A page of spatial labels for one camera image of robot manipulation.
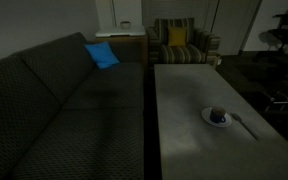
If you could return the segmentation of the dark patterned sofa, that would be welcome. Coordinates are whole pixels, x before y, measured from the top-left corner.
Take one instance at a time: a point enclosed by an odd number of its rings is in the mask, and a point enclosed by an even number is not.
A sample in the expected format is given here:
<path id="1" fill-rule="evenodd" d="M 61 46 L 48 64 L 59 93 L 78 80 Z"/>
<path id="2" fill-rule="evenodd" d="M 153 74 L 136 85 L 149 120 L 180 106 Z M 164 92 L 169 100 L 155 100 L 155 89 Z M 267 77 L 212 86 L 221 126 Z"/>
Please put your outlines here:
<path id="1" fill-rule="evenodd" d="M 143 66 L 74 33 L 0 60 L 0 180 L 144 180 Z"/>

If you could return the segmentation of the blue coffee cup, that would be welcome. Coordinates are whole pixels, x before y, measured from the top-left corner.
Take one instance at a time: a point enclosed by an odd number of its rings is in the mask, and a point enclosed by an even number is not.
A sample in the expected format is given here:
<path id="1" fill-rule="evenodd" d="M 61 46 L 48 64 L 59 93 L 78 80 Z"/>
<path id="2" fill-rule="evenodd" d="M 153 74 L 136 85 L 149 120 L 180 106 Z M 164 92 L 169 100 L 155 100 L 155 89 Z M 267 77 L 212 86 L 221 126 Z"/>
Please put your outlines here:
<path id="1" fill-rule="evenodd" d="M 210 113 L 210 120 L 214 123 L 225 123 L 226 111 L 221 107 L 212 107 Z"/>

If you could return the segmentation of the wooden side table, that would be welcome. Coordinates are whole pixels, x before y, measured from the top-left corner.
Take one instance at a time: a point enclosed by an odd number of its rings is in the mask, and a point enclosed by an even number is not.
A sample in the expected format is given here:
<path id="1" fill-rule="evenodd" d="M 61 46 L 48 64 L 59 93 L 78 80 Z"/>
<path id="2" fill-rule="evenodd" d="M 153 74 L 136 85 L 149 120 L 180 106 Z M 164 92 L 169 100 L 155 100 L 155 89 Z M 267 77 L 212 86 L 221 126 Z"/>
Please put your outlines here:
<path id="1" fill-rule="evenodd" d="M 148 35 L 143 26 L 132 26 L 128 29 L 121 27 L 103 28 L 95 33 L 95 41 L 108 41 L 113 45 L 121 45 L 128 52 L 137 54 L 140 62 L 147 67 Z"/>

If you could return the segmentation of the metal spoon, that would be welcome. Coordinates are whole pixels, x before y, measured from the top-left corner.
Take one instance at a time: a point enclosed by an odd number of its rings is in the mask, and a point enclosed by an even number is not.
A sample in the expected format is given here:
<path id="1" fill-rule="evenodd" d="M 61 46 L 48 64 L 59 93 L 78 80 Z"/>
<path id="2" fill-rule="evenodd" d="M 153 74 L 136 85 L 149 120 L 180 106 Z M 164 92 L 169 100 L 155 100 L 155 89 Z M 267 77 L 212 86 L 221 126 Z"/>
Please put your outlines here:
<path id="1" fill-rule="evenodd" d="M 261 141 L 261 139 L 242 121 L 240 116 L 236 113 L 230 113 L 233 119 L 238 121 L 257 141 Z"/>

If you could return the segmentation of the grey coffee table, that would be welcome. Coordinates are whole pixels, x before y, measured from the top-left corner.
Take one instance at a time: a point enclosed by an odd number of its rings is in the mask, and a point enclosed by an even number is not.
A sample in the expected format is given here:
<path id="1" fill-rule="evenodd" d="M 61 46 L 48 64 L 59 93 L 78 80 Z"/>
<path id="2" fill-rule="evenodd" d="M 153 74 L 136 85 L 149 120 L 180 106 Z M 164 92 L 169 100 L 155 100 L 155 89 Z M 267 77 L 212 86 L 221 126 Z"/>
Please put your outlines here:
<path id="1" fill-rule="evenodd" d="M 288 180 L 288 142 L 211 66 L 158 64 L 155 87 L 163 180 Z M 207 107 L 236 113 L 215 127 Z"/>

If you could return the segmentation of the blue throw pillow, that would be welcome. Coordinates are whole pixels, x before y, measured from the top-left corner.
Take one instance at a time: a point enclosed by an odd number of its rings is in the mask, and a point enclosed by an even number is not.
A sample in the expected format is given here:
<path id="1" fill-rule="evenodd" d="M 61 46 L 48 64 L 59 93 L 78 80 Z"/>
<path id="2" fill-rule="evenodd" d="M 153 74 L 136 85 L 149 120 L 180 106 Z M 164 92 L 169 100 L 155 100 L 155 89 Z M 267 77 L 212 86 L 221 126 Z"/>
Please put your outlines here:
<path id="1" fill-rule="evenodd" d="M 105 69 L 112 65 L 119 64 L 107 41 L 85 45 L 87 52 L 94 60 L 99 69 Z"/>

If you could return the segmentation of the white saucer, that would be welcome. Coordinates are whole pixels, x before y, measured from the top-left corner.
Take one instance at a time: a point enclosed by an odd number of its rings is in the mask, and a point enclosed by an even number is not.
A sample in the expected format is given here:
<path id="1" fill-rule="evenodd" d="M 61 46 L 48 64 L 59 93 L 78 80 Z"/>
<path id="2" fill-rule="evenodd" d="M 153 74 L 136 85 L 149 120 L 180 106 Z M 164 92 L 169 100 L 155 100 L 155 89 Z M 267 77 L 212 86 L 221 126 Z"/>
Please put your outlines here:
<path id="1" fill-rule="evenodd" d="M 231 123 L 232 123 L 232 118 L 231 118 L 230 115 L 225 114 L 225 115 L 224 115 L 225 121 L 224 121 L 224 122 L 218 122 L 218 123 L 216 123 L 216 122 L 213 122 L 213 121 L 210 119 L 210 117 L 211 117 L 211 112 L 212 112 L 212 108 L 211 108 L 211 107 L 204 108 L 204 109 L 202 110 L 202 112 L 201 112 L 203 119 L 204 119 L 207 123 L 209 123 L 210 125 L 213 125 L 213 126 L 219 127 L 219 128 L 225 128 L 225 127 L 228 127 L 228 126 L 231 125 Z"/>

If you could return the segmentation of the yellow throw pillow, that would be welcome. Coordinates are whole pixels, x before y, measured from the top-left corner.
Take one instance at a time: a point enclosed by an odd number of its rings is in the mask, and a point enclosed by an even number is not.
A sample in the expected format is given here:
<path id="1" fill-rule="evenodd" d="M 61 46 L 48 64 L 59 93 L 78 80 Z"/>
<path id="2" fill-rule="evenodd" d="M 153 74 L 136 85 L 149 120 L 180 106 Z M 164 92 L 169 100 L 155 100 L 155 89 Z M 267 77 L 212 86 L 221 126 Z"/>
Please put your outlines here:
<path id="1" fill-rule="evenodd" d="M 185 46 L 186 45 L 186 28 L 169 27 L 168 28 L 168 45 Z"/>

